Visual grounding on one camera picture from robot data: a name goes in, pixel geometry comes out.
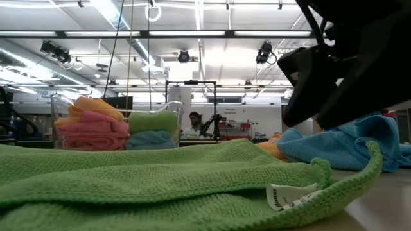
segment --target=fabric tag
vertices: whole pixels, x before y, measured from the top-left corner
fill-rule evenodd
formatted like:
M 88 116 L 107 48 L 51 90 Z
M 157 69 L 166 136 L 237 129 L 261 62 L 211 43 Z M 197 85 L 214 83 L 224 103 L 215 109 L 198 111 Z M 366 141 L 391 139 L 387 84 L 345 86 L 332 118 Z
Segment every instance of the fabric tag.
M 293 187 L 285 185 L 268 184 L 266 188 L 267 202 L 275 211 L 290 209 L 310 200 L 321 190 L 318 184 L 307 187 Z

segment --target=person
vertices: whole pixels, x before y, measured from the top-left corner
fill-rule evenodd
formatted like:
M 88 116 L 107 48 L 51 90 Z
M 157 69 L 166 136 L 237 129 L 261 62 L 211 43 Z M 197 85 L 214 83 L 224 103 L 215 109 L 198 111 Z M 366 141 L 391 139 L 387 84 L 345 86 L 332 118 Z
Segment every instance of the person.
M 202 116 L 198 112 L 190 113 L 191 126 L 182 132 L 183 139 L 204 139 L 200 136 L 200 129 L 202 125 Z

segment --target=green sponge cloth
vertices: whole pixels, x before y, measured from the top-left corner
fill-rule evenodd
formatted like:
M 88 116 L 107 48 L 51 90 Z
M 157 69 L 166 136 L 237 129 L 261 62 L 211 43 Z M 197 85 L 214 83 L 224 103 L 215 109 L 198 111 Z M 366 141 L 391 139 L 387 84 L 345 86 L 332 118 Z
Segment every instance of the green sponge cloth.
M 166 130 L 174 134 L 179 127 L 178 121 L 176 113 L 167 110 L 154 114 L 132 112 L 128 117 L 128 132 L 133 134 L 148 130 Z
M 67 151 L 0 145 L 0 230 L 240 231 L 300 227 L 339 213 L 381 173 L 368 142 L 365 169 L 332 179 L 326 160 L 285 163 L 243 139 L 171 150 Z M 317 194 L 290 209 L 268 184 Z

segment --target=ceiling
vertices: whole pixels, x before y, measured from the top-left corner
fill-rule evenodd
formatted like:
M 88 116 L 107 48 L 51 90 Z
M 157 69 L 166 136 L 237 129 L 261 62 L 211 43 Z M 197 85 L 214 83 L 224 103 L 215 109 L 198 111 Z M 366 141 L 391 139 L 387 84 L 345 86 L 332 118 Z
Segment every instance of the ceiling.
M 64 7 L 47 9 L 2 8 L 0 30 L 113 30 L 113 27 L 89 1 L 82 1 L 84 8 Z M 116 1 L 121 8 L 122 1 Z M 53 4 L 77 4 L 77 0 L 15 0 L 0 1 L 0 4 L 23 4 L 30 6 L 47 6 Z M 156 0 L 159 4 L 171 4 L 173 7 L 162 7 L 162 15 L 158 21 L 148 22 L 144 14 L 147 1 L 134 1 L 140 4 L 134 7 L 124 6 L 123 17 L 132 25 L 133 30 L 196 30 L 195 0 Z M 299 7 L 293 0 L 283 0 L 283 8 L 279 10 L 277 0 L 229 0 L 230 10 L 226 10 L 226 0 L 204 0 L 204 16 L 200 19 L 201 30 L 310 30 L 308 23 Z M 314 14 L 318 23 L 321 18 Z M 284 74 L 276 65 L 257 66 L 255 62 L 257 50 L 264 41 L 271 41 L 277 51 L 294 49 L 301 46 L 312 46 L 313 39 L 281 39 L 281 38 L 202 38 L 202 66 L 204 80 L 217 81 L 221 84 L 244 84 L 245 80 L 252 80 L 253 84 L 289 84 Z M 9 43 L 29 51 L 39 58 L 43 40 L 37 38 L 9 38 Z M 103 84 L 107 73 L 96 78 L 96 63 L 110 64 L 110 54 L 113 50 L 114 39 L 102 39 L 100 57 L 98 57 L 98 39 L 51 39 L 54 44 L 70 50 L 70 54 L 82 61 L 80 70 L 71 68 L 75 73 L 90 82 Z M 151 38 L 140 39 L 148 52 L 164 58 L 165 66 L 175 65 L 175 54 L 181 49 L 187 49 L 191 56 L 199 56 L 197 38 Z M 125 39 L 119 39 L 114 50 L 114 59 L 110 71 L 110 79 L 124 84 L 128 77 L 128 54 L 130 46 Z M 45 60 L 56 60 L 46 57 Z M 188 65 L 193 69 L 193 78 L 200 80 L 198 62 Z M 165 82 L 165 75 L 150 75 L 142 71 L 142 61 L 130 61 L 129 78 L 134 84 L 145 84 L 148 78 L 151 84 Z M 267 89 L 266 92 L 278 92 L 285 89 Z

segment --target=clear plastic bin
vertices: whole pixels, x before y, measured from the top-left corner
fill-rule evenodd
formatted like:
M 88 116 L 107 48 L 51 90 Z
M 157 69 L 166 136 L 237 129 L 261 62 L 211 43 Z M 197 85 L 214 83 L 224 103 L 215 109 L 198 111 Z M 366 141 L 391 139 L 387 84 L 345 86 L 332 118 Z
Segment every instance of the clear plastic bin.
M 79 113 L 76 110 L 73 112 L 73 108 L 78 108 L 74 104 L 64 95 L 51 97 L 53 143 L 56 149 L 113 151 L 179 146 L 183 110 L 183 103 L 179 101 L 170 101 L 154 111 L 83 108 L 81 116 L 73 116 Z

